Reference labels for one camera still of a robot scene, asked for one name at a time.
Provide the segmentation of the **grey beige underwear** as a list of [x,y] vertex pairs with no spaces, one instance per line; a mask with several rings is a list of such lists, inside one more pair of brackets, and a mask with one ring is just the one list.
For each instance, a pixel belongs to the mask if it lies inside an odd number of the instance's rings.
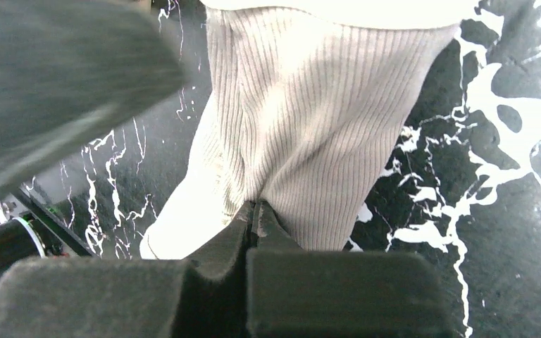
[[205,1],[212,92],[187,174],[139,246],[181,259],[247,201],[340,251],[475,1]]

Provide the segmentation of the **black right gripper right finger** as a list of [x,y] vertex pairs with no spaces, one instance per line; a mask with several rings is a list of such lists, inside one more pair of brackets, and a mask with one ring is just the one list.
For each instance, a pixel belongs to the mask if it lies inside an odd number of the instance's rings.
[[439,278],[413,253],[305,251],[264,201],[247,252],[251,337],[453,337]]

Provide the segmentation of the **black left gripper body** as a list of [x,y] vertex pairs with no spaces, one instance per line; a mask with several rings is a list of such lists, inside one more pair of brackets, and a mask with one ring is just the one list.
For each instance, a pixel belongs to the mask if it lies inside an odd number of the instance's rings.
[[0,201],[0,278],[16,262],[33,256],[95,254],[56,218],[55,210],[40,205],[21,188]]

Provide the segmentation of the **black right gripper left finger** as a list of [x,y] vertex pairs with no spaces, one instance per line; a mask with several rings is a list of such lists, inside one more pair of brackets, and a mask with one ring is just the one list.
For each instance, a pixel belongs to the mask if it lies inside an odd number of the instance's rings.
[[245,337],[253,211],[179,261],[19,261],[0,279],[0,337]]

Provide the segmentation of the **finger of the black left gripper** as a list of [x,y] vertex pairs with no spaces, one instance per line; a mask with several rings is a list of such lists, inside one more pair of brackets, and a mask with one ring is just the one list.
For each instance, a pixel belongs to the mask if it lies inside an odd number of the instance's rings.
[[153,16],[126,1],[0,1],[0,199],[176,93]]

